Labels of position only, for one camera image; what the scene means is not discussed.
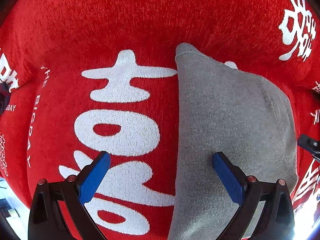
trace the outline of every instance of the red screw head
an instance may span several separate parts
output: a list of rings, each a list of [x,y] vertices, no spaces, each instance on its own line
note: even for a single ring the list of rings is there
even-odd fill
[[[257,178],[253,175],[250,175],[247,177],[247,180],[250,181],[250,182],[256,182],[257,181]]]
[[[279,184],[280,184],[281,186],[284,186],[284,185],[285,185],[284,179],[279,179]]]
[[[77,178],[76,175],[69,175],[69,176],[67,177],[67,181],[73,182],[73,181],[76,180],[76,178]]]
[[[45,179],[39,179],[38,184],[43,185],[45,183]]]

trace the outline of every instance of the red plush fabric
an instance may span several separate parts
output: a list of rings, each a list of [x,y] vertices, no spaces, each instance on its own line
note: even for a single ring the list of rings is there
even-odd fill
[[[38,82],[34,78],[12,93],[0,119],[2,175],[26,205],[31,205],[27,178],[27,139]]]
[[[0,29],[19,77],[10,104],[28,101],[0,120],[7,168],[17,170],[6,179],[30,205],[40,178],[62,180],[106,150],[112,168],[87,205],[94,221],[109,239],[165,240],[178,149],[176,46],[268,78],[289,97],[297,136],[319,139],[318,22],[304,0],[19,0]],[[299,183],[311,161],[298,149]]]

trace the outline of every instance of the red fabric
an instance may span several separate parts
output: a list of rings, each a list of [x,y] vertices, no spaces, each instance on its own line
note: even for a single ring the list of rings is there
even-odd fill
[[[0,29],[0,46],[20,86],[10,104],[21,112],[6,111],[0,121],[10,186],[30,205],[40,178],[62,180],[99,150],[109,151],[112,180],[105,181],[88,207],[95,222],[109,239],[166,239],[178,149],[174,57],[179,43],[271,80],[291,101],[297,136],[320,139],[318,118],[310,114],[320,109],[311,90],[320,81],[319,38],[300,14],[303,33],[293,33],[291,44],[284,44],[279,26],[285,10],[294,11],[290,0],[19,0]],[[306,10],[312,15],[310,26],[312,19],[318,24],[307,3]],[[290,30],[297,25],[291,20]],[[308,41],[280,60],[302,34]],[[298,56],[299,46],[308,44],[310,55]],[[133,54],[148,74],[133,71],[127,80],[128,72],[116,69],[116,61]],[[103,69],[105,75],[111,67],[117,74],[111,81],[98,71],[84,72]],[[129,97],[122,93],[126,80],[140,88]],[[114,84],[111,92],[101,92]],[[99,90],[97,97],[94,90]],[[135,141],[139,138],[144,143]],[[126,144],[132,151],[121,148]],[[298,149],[299,183],[311,161]],[[131,180],[116,186],[126,178]],[[144,192],[148,197],[141,197]],[[144,223],[136,223],[138,218]],[[74,227],[72,233],[79,237]]]

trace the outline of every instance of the gray cloth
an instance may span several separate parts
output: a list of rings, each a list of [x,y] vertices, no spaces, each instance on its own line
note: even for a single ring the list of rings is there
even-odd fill
[[[214,171],[212,154],[222,151],[260,181],[282,178],[291,191],[297,182],[292,110],[287,96],[267,79],[231,69],[190,44],[177,47],[176,63],[179,152],[168,240],[213,240],[238,205]],[[259,216],[244,237],[251,235]]]

